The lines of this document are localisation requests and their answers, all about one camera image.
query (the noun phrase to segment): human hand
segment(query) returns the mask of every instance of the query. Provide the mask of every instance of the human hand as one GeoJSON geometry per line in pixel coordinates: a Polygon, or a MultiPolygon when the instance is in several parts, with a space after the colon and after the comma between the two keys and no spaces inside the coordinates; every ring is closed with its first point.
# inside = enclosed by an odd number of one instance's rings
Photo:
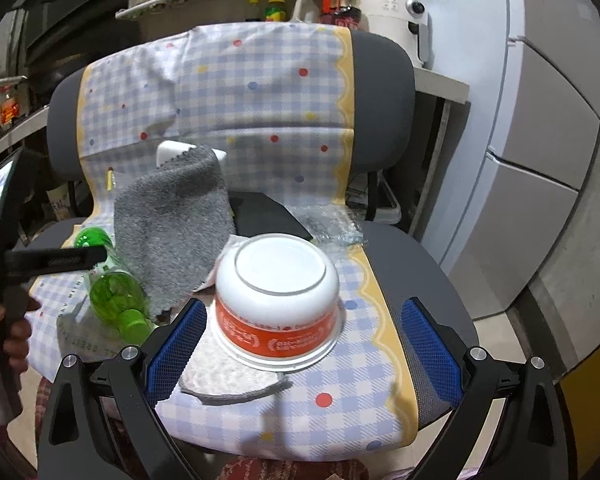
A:
{"type": "MultiPolygon", "coordinates": [[[[33,298],[29,298],[27,310],[33,311],[40,308],[40,304],[33,298]]],[[[4,318],[4,307],[0,305],[0,321],[4,318]]],[[[11,368],[18,373],[23,373],[29,368],[27,355],[29,354],[29,343],[27,339],[31,337],[31,325],[26,319],[21,319],[11,325],[9,337],[5,339],[2,349],[9,356],[11,368]]]]}

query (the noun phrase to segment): refrigerator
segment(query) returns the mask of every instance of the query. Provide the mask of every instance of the refrigerator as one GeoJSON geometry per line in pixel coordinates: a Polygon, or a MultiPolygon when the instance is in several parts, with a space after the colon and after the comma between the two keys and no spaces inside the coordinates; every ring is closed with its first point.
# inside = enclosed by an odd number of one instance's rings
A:
{"type": "Polygon", "coordinates": [[[452,111],[421,243],[473,319],[504,311],[559,236],[600,129],[590,0],[427,0],[432,68],[470,85],[452,111]]]}

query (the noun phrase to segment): polka dot fabric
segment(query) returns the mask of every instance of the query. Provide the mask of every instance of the polka dot fabric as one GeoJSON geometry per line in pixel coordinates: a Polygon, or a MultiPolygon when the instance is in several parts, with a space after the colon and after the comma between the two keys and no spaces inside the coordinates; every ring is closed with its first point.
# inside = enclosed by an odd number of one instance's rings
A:
{"type": "MultiPolygon", "coordinates": [[[[197,27],[88,67],[78,103],[78,150],[96,207],[85,224],[113,234],[107,169],[128,177],[152,171],[165,139],[227,150],[231,189],[259,190],[285,205],[331,203],[339,193],[336,168],[348,163],[343,139],[352,135],[338,107],[346,90],[338,68],[345,49],[335,29],[197,27]]],[[[376,307],[358,293],[364,270],[345,254],[336,266],[345,321],[333,351],[294,373],[293,387],[275,397],[207,406],[176,389],[156,407],[170,434],[226,452],[317,461],[368,452],[375,440],[383,448],[400,443],[401,424],[386,406],[395,371],[372,343],[376,307]]],[[[79,273],[45,276],[32,290],[45,315],[29,316],[38,334],[30,362],[49,380],[61,360],[56,318],[85,300],[79,280],[79,273]]],[[[62,351],[103,357],[116,345],[67,338],[62,351]]]]}

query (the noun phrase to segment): floor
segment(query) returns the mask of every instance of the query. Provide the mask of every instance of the floor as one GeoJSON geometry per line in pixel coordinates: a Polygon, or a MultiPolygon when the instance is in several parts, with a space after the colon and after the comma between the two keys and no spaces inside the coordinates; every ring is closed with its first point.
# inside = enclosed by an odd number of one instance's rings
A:
{"type": "MultiPolygon", "coordinates": [[[[478,331],[480,344],[494,358],[515,362],[525,361],[525,355],[506,314],[477,321],[475,327],[478,331]]],[[[22,398],[24,412],[9,425],[8,430],[13,443],[32,464],[36,465],[33,425],[36,389],[40,381],[40,375],[35,370],[30,369],[23,375],[22,379],[20,397],[22,398]]],[[[484,429],[466,467],[477,467],[482,462],[500,418],[503,403],[503,400],[499,399],[492,404],[484,429]]],[[[409,447],[379,452],[365,457],[363,461],[370,471],[371,480],[380,480],[391,471],[410,468],[417,464],[435,440],[445,420],[446,417],[420,431],[416,441],[409,447]]],[[[183,451],[187,459],[202,475],[203,480],[213,480],[224,462],[230,458],[229,455],[225,454],[202,455],[192,449],[184,449],[183,451]]]]}

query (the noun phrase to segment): chair backrest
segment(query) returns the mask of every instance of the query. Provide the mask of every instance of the chair backrest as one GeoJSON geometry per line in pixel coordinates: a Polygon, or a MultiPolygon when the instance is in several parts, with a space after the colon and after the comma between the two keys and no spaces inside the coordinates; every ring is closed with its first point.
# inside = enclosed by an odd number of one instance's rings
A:
{"type": "Polygon", "coordinates": [[[415,102],[413,65],[387,38],[351,33],[355,92],[352,174],[393,166],[407,148],[415,102]]]}
{"type": "MultiPolygon", "coordinates": [[[[354,31],[354,145],[352,174],[394,165],[407,147],[415,101],[413,65],[397,43],[354,31]]],[[[51,98],[46,126],[49,159],[67,180],[83,180],[75,137],[78,93],[84,69],[64,79],[51,98]]]]}
{"type": "Polygon", "coordinates": [[[84,180],[75,137],[78,94],[83,73],[84,69],[72,73],[56,87],[46,120],[46,143],[51,167],[67,180],[84,180]]]}

